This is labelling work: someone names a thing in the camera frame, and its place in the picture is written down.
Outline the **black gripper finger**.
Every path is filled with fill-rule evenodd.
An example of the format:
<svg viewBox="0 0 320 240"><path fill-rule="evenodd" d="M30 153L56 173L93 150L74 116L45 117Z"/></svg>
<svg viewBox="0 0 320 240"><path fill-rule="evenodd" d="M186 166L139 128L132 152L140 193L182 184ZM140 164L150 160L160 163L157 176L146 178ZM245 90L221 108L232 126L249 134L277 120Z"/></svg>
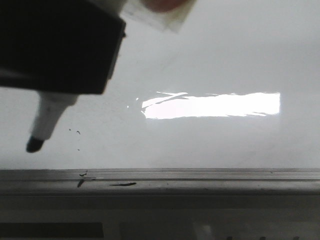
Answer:
<svg viewBox="0 0 320 240"><path fill-rule="evenodd" d="M112 78L126 23L88 0L3 0L0 85L95 94Z"/></svg>

